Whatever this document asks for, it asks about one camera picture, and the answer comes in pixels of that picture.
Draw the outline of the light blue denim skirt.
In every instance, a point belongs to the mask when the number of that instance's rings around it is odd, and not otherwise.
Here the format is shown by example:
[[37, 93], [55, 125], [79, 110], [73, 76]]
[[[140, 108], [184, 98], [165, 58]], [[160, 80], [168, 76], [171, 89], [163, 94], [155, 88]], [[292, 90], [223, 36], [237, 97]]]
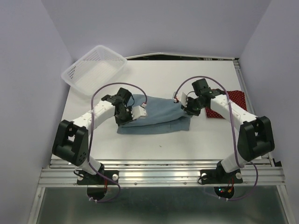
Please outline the light blue denim skirt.
[[123, 135], [155, 135], [179, 131], [189, 131], [191, 115], [181, 109], [171, 99], [148, 96], [145, 107], [147, 116], [118, 127]]

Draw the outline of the red polka dot skirt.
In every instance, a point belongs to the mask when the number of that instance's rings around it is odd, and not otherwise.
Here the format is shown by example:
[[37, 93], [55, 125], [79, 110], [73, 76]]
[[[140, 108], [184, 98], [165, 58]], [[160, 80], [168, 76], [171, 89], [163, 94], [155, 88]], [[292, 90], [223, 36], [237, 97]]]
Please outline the red polka dot skirt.
[[[242, 91], [228, 91], [229, 99], [240, 106], [242, 109], [247, 111], [247, 105], [245, 100], [245, 94]], [[211, 110], [210, 108], [206, 108], [206, 117], [209, 119], [224, 119], [220, 114]]]

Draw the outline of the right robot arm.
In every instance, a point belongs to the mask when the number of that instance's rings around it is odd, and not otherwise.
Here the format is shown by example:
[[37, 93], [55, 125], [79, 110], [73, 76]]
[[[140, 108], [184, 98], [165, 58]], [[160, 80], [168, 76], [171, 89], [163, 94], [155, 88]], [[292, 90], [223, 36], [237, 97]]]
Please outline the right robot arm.
[[247, 112], [229, 99], [224, 89], [211, 89], [206, 79], [192, 84], [195, 98], [175, 92], [174, 100], [189, 115], [199, 116], [202, 109], [211, 109], [230, 122], [233, 134], [234, 152], [217, 163], [215, 169], [202, 170], [201, 184], [227, 183], [230, 180], [242, 182], [236, 174], [247, 163], [263, 156], [275, 148], [271, 121]]

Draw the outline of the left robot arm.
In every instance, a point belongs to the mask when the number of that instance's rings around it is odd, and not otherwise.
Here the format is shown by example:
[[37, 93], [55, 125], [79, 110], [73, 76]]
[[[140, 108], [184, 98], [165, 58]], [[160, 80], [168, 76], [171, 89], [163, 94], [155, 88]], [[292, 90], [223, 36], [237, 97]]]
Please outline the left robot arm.
[[131, 98], [130, 91], [120, 88], [115, 95], [104, 96], [93, 109], [79, 118], [62, 120], [58, 125], [52, 154], [85, 171], [94, 184], [108, 180], [104, 176], [104, 165], [90, 156], [89, 136], [112, 117], [115, 117], [118, 126], [132, 122], [132, 106], [128, 105]]

